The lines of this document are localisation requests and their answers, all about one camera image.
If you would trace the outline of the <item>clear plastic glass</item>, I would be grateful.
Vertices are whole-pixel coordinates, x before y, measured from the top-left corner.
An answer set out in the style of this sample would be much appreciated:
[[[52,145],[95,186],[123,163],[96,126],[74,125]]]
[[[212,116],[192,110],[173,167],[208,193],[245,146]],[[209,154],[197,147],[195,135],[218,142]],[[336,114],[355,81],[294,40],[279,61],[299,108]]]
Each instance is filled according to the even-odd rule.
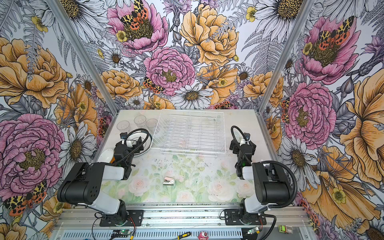
[[[117,129],[120,133],[129,133],[131,130],[130,122],[126,120],[120,121],[119,123],[117,123]]]
[[[138,128],[146,128],[147,118],[144,115],[138,115],[134,118],[134,123]]]
[[[156,127],[158,124],[157,119],[149,119],[146,122],[146,129],[150,132],[151,135],[155,133]]]

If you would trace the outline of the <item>white wire dish rack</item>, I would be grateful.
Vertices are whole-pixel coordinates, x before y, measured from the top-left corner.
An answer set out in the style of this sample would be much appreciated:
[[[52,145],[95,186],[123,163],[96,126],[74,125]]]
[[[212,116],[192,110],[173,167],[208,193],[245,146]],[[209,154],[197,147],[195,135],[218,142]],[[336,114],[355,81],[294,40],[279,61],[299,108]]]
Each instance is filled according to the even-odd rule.
[[[161,110],[151,148],[180,155],[224,154],[225,115],[217,111]]]

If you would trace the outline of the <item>orange plastic bowl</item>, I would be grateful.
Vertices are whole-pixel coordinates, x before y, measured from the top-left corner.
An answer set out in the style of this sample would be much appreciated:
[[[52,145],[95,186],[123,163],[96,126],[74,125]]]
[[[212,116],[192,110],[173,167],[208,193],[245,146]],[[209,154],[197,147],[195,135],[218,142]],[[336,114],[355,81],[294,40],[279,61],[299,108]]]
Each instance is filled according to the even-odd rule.
[[[113,156],[112,159],[110,160],[110,164],[114,163],[115,162],[115,157]]]

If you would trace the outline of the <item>lime green plastic bowl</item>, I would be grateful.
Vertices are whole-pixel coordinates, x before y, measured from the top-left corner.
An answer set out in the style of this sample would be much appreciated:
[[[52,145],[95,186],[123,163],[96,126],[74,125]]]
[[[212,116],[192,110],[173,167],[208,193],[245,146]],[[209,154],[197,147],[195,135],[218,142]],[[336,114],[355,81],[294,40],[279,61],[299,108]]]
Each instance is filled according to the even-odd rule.
[[[98,158],[98,163],[110,163],[110,160],[114,156],[114,150],[113,149],[107,149],[101,153],[101,155]]]

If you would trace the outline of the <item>teal rimmed back plate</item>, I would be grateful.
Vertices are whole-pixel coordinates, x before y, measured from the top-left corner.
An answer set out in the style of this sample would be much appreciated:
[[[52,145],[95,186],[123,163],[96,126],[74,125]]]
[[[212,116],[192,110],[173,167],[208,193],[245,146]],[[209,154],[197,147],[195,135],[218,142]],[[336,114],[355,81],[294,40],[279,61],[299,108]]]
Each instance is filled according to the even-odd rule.
[[[134,153],[134,158],[145,155],[150,150],[153,141],[153,136],[150,132],[147,129],[139,128],[131,131],[129,134],[132,140],[135,140],[134,145],[142,144],[140,150]]]

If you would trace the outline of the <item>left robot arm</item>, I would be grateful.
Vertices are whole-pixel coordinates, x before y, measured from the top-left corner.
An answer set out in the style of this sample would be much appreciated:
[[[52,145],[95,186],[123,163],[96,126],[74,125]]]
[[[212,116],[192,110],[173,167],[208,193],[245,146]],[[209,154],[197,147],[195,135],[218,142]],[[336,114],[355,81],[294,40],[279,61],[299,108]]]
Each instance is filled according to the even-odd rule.
[[[135,224],[134,216],[129,214],[123,200],[112,198],[101,190],[103,181],[127,180],[132,172],[133,157],[144,150],[142,138],[134,140],[129,147],[126,141],[116,144],[113,163],[77,163],[59,187],[59,202],[81,205],[101,213],[108,224],[122,226]]]

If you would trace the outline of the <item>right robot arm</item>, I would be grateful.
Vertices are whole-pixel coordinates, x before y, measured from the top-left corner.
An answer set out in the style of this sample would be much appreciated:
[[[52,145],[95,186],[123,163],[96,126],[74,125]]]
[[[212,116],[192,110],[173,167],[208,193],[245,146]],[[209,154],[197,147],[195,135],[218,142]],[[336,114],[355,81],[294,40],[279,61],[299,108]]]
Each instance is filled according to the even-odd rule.
[[[256,145],[250,141],[232,140],[230,150],[238,158],[235,164],[237,177],[252,180],[254,191],[250,197],[243,197],[237,212],[226,211],[226,224],[265,224],[264,212],[285,208],[294,201],[298,192],[297,179],[287,166],[279,162],[251,162]]]

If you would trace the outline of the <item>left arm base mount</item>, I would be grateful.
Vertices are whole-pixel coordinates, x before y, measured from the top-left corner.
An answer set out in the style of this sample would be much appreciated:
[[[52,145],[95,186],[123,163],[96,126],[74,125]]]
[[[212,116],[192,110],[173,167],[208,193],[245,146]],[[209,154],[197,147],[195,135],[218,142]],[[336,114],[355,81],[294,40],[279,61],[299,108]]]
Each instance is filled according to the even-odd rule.
[[[140,227],[142,225],[143,210],[124,210],[125,205],[120,205],[117,213],[105,214],[100,221],[100,227]]]

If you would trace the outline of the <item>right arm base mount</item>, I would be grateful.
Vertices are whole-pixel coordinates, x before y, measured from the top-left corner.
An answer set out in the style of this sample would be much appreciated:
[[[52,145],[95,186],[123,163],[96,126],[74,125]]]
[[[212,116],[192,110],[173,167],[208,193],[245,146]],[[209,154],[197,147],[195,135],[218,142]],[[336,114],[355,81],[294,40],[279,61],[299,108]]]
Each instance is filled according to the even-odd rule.
[[[265,225],[266,218],[258,214],[250,214],[244,208],[224,209],[219,219],[225,221],[226,226]]]

